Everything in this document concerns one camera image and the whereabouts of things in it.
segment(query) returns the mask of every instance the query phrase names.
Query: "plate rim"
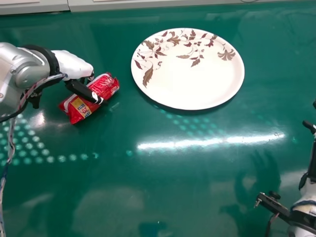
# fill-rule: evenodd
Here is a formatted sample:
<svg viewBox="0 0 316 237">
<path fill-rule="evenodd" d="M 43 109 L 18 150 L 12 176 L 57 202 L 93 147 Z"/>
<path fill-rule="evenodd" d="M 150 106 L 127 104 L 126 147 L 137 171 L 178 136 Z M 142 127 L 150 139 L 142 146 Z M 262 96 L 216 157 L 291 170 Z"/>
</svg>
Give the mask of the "plate rim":
<svg viewBox="0 0 316 237">
<path fill-rule="evenodd" d="M 159 31 L 159 32 L 156 32 L 150 36 L 148 36 L 147 38 L 145 38 L 143 41 L 149 39 L 150 37 L 153 37 L 154 35 L 156 34 L 159 34 L 161 32 L 165 32 L 165 31 L 175 31 L 175 30 L 182 30 L 182 29 L 190 29 L 190 30 L 195 30 L 195 31 L 202 31 L 202 32 L 207 32 L 207 33 L 210 33 L 210 34 L 213 34 L 212 32 L 209 32 L 209 31 L 205 31 L 205 30 L 202 30 L 202 29 L 197 29 L 197 28 L 171 28 L 171 29 L 166 29 L 166 30 L 162 30 L 162 31 Z M 241 64 L 242 64 L 242 67 L 241 67 L 241 72 L 240 72 L 240 80 L 239 80 L 239 84 L 234 88 L 234 90 L 232 90 L 231 93 L 229 93 L 229 96 L 225 96 L 223 97 L 223 99 L 221 99 L 219 102 L 217 103 L 208 103 L 208 106 L 196 106 L 196 108 L 179 108 L 177 106 L 171 106 L 171 105 L 167 105 L 167 104 L 164 104 L 164 103 L 161 103 L 159 100 L 157 100 L 156 98 L 153 98 L 152 96 L 148 95 L 148 93 L 146 93 L 146 91 L 148 92 L 148 90 L 146 89 L 146 87 L 139 81 L 136 81 L 136 79 L 134 78 L 134 75 L 133 75 L 133 58 L 134 58 L 134 54 L 136 53 L 138 47 L 141 45 L 138 44 L 138 46 L 136 47 L 136 49 L 134 50 L 133 52 L 133 55 L 132 55 L 132 59 L 131 59 L 131 73 L 132 73 L 132 77 L 133 77 L 133 80 L 135 81 L 136 85 L 138 86 L 138 88 L 146 95 L 148 96 L 150 99 L 154 100 L 155 102 L 161 104 L 161 105 L 164 105 L 164 106 L 167 106 L 169 108 L 174 108 L 174 109 L 178 109 L 178 110 L 188 110 L 188 111 L 197 111 L 197 110 L 207 110 L 207 109 L 211 109 L 211 108 L 214 108 L 214 107 L 217 107 L 219 105 L 222 105 L 226 102 L 228 102 L 230 99 L 232 99 L 236 94 L 237 92 L 240 90 L 242 84 L 243 84 L 243 81 L 244 81 L 244 78 L 245 78 L 245 66 L 244 66 L 244 62 L 242 60 L 242 57 L 240 56 L 239 52 L 235 49 L 235 47 L 233 47 L 227 40 L 225 40 L 224 38 L 220 37 L 219 35 L 216 35 L 217 37 L 219 37 L 221 40 L 223 40 L 225 43 L 227 43 L 236 53 L 236 56 L 239 58 Z"/>
</svg>

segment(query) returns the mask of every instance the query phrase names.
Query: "green table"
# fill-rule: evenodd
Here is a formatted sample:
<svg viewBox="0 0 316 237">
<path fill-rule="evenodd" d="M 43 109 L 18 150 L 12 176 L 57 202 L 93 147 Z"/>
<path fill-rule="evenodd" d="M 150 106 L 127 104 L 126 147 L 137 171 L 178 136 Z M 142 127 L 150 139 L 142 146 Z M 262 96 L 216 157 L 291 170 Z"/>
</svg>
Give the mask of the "green table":
<svg viewBox="0 0 316 237">
<path fill-rule="evenodd" d="M 70 94 L 62 83 L 19 118 L 7 236 L 263 236 L 270 213 L 253 209 L 256 195 L 277 191 L 290 207 L 309 163 L 301 121 L 315 122 L 315 11 L 303 1 L 2 17 L 0 41 L 68 50 L 121 83 L 107 108 L 77 125 L 57 108 Z M 215 33 L 239 51 L 245 80 L 232 100 L 189 113 L 137 88 L 133 51 L 176 27 Z M 285 230 L 273 224 L 273 236 Z"/>
</svg>

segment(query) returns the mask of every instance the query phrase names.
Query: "chip bag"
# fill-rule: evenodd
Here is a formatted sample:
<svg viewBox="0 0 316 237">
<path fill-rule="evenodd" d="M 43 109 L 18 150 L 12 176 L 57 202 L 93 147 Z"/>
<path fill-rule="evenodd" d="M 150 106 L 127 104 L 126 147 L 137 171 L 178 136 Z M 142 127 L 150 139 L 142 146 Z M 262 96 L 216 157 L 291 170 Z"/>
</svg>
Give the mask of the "chip bag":
<svg viewBox="0 0 316 237">
<path fill-rule="evenodd" d="M 108 100 L 119 90 L 119 81 L 116 78 L 112 78 L 111 74 L 105 73 L 96 77 L 87 87 L 105 100 Z M 69 116 L 71 124 L 75 124 L 91 115 L 100 106 L 73 94 L 62 101 L 58 107 Z"/>
</svg>

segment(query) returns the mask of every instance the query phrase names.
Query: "white plate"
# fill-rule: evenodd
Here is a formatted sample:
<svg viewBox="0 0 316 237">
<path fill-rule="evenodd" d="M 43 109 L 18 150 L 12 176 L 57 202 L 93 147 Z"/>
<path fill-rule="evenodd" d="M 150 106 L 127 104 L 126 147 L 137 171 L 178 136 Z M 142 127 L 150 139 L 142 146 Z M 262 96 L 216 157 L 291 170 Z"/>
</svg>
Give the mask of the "white plate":
<svg viewBox="0 0 316 237">
<path fill-rule="evenodd" d="M 156 33 L 135 50 L 134 80 L 150 98 L 182 110 L 202 110 L 232 98 L 244 78 L 239 53 L 206 31 L 177 28 Z"/>
</svg>

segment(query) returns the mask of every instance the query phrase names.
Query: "wire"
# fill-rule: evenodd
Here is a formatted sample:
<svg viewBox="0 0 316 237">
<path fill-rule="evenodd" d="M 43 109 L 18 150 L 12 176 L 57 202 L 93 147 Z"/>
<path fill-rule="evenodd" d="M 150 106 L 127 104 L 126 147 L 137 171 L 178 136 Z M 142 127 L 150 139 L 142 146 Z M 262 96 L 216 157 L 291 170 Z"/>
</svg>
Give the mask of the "wire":
<svg viewBox="0 0 316 237">
<path fill-rule="evenodd" d="M 272 215 L 270 217 L 270 220 L 268 221 L 267 227 L 266 227 L 266 233 L 265 233 L 265 237 L 269 237 L 269 233 L 270 233 L 270 228 L 271 228 L 271 224 L 272 222 L 278 217 L 279 213 Z"/>
<path fill-rule="evenodd" d="M 15 146 L 14 146 L 14 142 L 13 142 L 13 132 L 14 132 L 14 127 L 15 127 L 15 123 L 16 123 L 16 117 L 14 117 L 13 115 L 18 115 L 19 113 L 21 113 L 26 105 L 27 105 L 27 99 L 32 95 L 32 93 L 41 85 L 55 80 L 55 79 L 59 79 L 59 78 L 63 78 L 65 77 L 66 74 L 57 74 L 54 76 L 50 76 L 47 78 L 43 78 L 41 80 L 39 80 L 38 82 L 36 82 L 29 90 L 27 90 L 23 97 L 20 100 L 18 109 L 16 112 L 14 112 L 13 114 L 9 115 L 8 119 L 10 119 L 10 128 L 7 134 L 7 138 L 8 138 L 8 158 L 6 160 L 6 164 L 5 167 L 3 169 L 2 172 L 2 176 L 0 179 L 0 237 L 5 237 L 5 230 L 4 230 L 4 221 L 3 221 L 3 211 L 2 211 L 2 197 L 3 197 L 3 190 L 4 190 L 4 186 L 5 186 L 5 182 L 6 182 L 6 176 L 8 173 L 8 167 L 12 162 L 12 158 L 14 156 L 14 152 L 15 152 Z"/>
<path fill-rule="evenodd" d="M 4 116 L 4 117 L 0 117 L 0 123 L 4 122 L 4 121 L 7 121 L 13 117 L 16 117 L 18 116 L 20 113 L 22 113 L 25 109 L 26 109 L 26 106 L 28 105 L 28 101 L 26 101 L 26 103 L 23 105 L 22 108 L 20 108 L 19 110 L 15 111 L 14 113 L 8 115 L 8 116 Z"/>
</svg>

